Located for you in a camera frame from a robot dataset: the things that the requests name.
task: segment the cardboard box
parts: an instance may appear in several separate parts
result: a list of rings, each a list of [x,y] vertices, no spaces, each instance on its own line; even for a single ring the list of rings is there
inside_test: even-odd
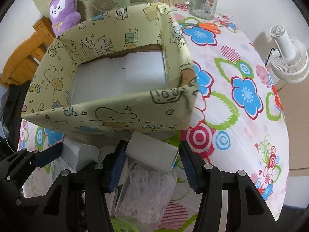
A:
[[[78,65],[153,50],[164,52],[170,88],[69,105]],[[22,118],[66,134],[183,130],[188,128],[198,90],[192,63],[180,26],[166,4],[117,9],[54,40],[30,84]]]

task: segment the metal screw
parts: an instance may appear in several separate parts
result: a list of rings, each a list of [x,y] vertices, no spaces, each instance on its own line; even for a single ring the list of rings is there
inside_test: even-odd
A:
[[[63,171],[61,172],[61,175],[62,175],[62,176],[67,176],[69,173],[70,173],[70,170],[65,169],[65,170],[63,170]]]
[[[244,170],[239,170],[239,171],[238,171],[238,174],[239,174],[240,176],[246,176],[246,172],[245,172]]]
[[[102,168],[103,168],[103,164],[102,163],[95,164],[95,169],[102,169]]]
[[[212,166],[210,163],[204,164],[204,167],[205,167],[206,169],[212,169],[212,168],[213,168],[213,166]]]

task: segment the floral tablecloth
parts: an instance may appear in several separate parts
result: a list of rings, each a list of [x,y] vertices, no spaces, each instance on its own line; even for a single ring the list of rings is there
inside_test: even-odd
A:
[[[285,198],[289,141],[271,76],[254,46],[227,15],[204,21],[180,4],[173,13],[171,23],[209,24],[175,31],[185,38],[191,52],[199,92],[189,128],[173,132],[164,141],[178,146],[186,139],[195,153],[220,170],[245,170],[277,220]],[[63,134],[23,120],[19,149],[44,150],[63,139]],[[180,159],[175,170],[177,185],[157,228],[161,232],[192,231],[200,205],[201,196],[189,187]],[[46,194],[54,177],[52,165],[36,169],[23,186],[25,196]]]

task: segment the orange-handled scissors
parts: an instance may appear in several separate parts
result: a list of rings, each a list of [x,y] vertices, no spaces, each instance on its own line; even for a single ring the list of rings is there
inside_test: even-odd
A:
[[[221,30],[218,29],[218,26],[212,22],[209,23],[180,23],[179,25],[186,25],[186,26],[197,26],[199,28],[209,30],[213,33],[220,34]]]

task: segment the jar label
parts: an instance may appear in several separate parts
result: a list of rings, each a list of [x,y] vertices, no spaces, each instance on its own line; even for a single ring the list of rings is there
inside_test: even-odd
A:
[[[199,7],[203,9],[203,13],[210,15],[213,10],[215,0],[197,0]]]

